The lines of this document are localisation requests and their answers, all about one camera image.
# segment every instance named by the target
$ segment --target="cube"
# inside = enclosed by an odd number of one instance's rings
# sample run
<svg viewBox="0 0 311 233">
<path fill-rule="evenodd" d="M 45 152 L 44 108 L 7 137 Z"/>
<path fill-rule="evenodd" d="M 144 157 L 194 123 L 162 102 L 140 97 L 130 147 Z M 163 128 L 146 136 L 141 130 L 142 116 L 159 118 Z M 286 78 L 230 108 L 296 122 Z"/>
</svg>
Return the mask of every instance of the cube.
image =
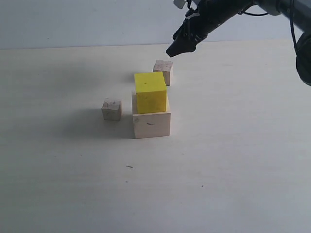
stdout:
<svg viewBox="0 0 311 233">
<path fill-rule="evenodd" d="M 163 72 L 135 74 L 137 112 L 166 111 L 167 88 Z"/>
<path fill-rule="evenodd" d="M 119 121 L 122 116 L 122 100 L 106 98 L 102 106 L 104 120 Z"/>
<path fill-rule="evenodd" d="M 170 135 L 171 110 L 168 99 L 166 105 L 165 112 L 138 114 L 136 95 L 132 93 L 133 125 L 136 139 Z"/>
<path fill-rule="evenodd" d="M 171 85 L 173 77 L 173 62 L 156 60 L 153 72 L 163 72 L 166 86 Z"/>
</svg>

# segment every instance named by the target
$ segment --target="black robotic arm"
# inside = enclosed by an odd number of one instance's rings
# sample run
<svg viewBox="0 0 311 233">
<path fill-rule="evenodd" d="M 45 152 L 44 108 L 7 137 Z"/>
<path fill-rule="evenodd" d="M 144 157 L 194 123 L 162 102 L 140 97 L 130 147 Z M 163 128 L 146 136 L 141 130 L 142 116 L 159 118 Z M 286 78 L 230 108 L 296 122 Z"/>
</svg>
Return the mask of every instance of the black robotic arm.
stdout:
<svg viewBox="0 0 311 233">
<path fill-rule="evenodd" d="M 297 55 L 296 67 L 302 81 L 311 86 L 311 0 L 187 0 L 185 20 L 173 35 L 174 42 L 166 53 L 170 57 L 194 52 L 198 43 L 236 14 L 254 5 L 268 14 L 285 15 L 289 21 Z M 304 33 L 296 42 L 294 24 Z"/>
</svg>

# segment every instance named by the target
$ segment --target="large wooden block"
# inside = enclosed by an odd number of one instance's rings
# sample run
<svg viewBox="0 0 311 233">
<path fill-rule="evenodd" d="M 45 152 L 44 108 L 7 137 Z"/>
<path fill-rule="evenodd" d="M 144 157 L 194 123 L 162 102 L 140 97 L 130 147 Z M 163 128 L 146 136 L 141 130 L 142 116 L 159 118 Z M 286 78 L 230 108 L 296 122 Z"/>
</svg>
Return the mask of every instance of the large wooden block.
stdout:
<svg viewBox="0 0 311 233">
<path fill-rule="evenodd" d="M 122 100 L 106 98 L 102 106 L 104 120 L 119 121 L 122 116 Z"/>
<path fill-rule="evenodd" d="M 153 72 L 163 72 L 166 86 L 169 86 L 173 77 L 173 62 L 156 60 Z"/>
<path fill-rule="evenodd" d="M 137 112 L 166 111 L 167 88 L 162 72 L 135 74 Z"/>
<path fill-rule="evenodd" d="M 171 110 L 168 99 L 166 105 L 165 112 L 138 114 L 136 95 L 132 93 L 135 138 L 164 137 L 170 135 Z"/>
</svg>

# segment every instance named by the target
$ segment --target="black cable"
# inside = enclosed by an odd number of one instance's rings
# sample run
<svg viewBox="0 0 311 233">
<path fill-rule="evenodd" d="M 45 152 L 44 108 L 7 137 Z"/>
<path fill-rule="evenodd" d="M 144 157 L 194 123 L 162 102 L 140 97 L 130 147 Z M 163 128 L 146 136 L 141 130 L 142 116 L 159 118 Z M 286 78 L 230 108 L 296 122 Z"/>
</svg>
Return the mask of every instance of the black cable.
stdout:
<svg viewBox="0 0 311 233">
<path fill-rule="evenodd" d="M 292 34 L 292 39 L 293 39 L 293 44 L 295 48 L 296 55 L 298 55 L 298 46 L 297 46 L 297 41 L 296 41 L 296 36 L 295 36 L 295 31 L 294 31 L 294 0 L 290 0 L 290 26 L 291 26 L 291 34 Z"/>
<path fill-rule="evenodd" d="M 249 15 L 249 16 L 266 16 L 268 13 L 262 13 L 262 14 L 254 14 L 249 12 L 243 12 L 243 14 Z"/>
</svg>

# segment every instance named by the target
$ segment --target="wooden block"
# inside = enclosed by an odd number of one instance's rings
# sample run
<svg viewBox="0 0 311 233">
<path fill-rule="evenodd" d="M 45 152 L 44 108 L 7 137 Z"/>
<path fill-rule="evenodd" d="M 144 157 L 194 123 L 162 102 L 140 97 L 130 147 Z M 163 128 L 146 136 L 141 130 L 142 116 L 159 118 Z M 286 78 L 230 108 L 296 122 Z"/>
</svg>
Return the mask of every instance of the wooden block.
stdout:
<svg viewBox="0 0 311 233">
<path fill-rule="evenodd" d="M 173 77 L 173 62 L 157 60 L 153 72 L 163 72 L 166 86 L 169 86 Z"/>
<path fill-rule="evenodd" d="M 132 93 L 132 112 L 135 138 L 165 137 L 170 135 L 171 110 L 166 101 L 166 111 L 138 114 L 136 95 Z"/>
<path fill-rule="evenodd" d="M 106 98 L 102 106 L 104 120 L 119 121 L 122 116 L 122 100 Z"/>
<path fill-rule="evenodd" d="M 137 112 L 166 111 L 167 88 L 162 72 L 135 74 Z"/>
</svg>

